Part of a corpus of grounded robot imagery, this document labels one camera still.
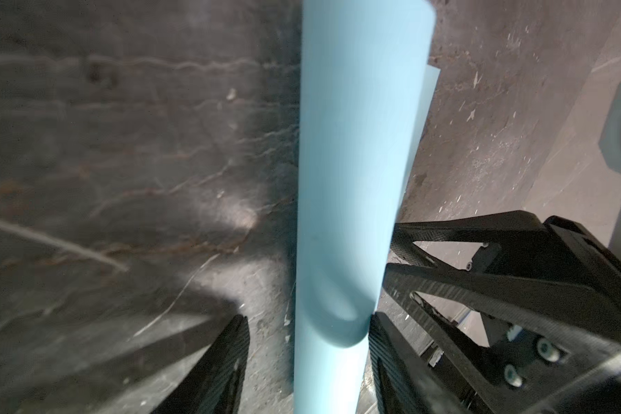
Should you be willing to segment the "light blue paper sheet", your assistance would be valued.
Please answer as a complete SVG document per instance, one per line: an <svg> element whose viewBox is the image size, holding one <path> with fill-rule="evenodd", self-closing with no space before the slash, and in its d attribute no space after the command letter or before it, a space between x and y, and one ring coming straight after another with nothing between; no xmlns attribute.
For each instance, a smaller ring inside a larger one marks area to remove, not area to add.
<svg viewBox="0 0 621 414"><path fill-rule="evenodd" d="M303 4L297 413L356 410L435 22L427 1Z"/></svg>

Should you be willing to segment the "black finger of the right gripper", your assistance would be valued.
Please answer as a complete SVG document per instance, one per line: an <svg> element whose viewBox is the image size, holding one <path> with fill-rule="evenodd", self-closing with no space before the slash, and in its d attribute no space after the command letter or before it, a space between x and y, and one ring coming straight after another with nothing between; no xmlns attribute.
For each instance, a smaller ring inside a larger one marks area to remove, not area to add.
<svg viewBox="0 0 621 414"><path fill-rule="evenodd" d="M441 262L422 242L478 243L482 272ZM621 261L584 226L563 217L505 213L396 224L387 293L402 307L410 294L446 298L544 336L568 352L621 352Z"/></svg>

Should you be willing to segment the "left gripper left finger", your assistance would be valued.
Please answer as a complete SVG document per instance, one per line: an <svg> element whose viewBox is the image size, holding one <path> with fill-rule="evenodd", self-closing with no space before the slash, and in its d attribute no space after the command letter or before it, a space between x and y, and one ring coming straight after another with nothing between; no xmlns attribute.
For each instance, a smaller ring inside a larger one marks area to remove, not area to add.
<svg viewBox="0 0 621 414"><path fill-rule="evenodd" d="M237 413L248 363L248 318L237 315L155 413Z"/></svg>

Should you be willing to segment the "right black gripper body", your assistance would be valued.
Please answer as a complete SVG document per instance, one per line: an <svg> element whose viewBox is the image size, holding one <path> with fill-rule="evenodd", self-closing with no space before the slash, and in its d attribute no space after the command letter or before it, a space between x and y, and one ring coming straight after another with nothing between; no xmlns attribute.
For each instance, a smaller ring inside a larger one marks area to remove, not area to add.
<svg viewBox="0 0 621 414"><path fill-rule="evenodd" d="M471 217L481 313L519 326L486 351L480 398L493 413L621 413L621 261L581 224Z"/></svg>

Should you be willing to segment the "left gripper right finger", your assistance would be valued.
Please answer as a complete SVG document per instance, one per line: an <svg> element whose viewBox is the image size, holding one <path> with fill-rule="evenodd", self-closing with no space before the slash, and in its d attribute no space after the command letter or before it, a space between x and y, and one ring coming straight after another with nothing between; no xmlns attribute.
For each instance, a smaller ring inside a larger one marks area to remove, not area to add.
<svg viewBox="0 0 621 414"><path fill-rule="evenodd" d="M466 413L383 312L374 312L368 332L380 413Z"/></svg>

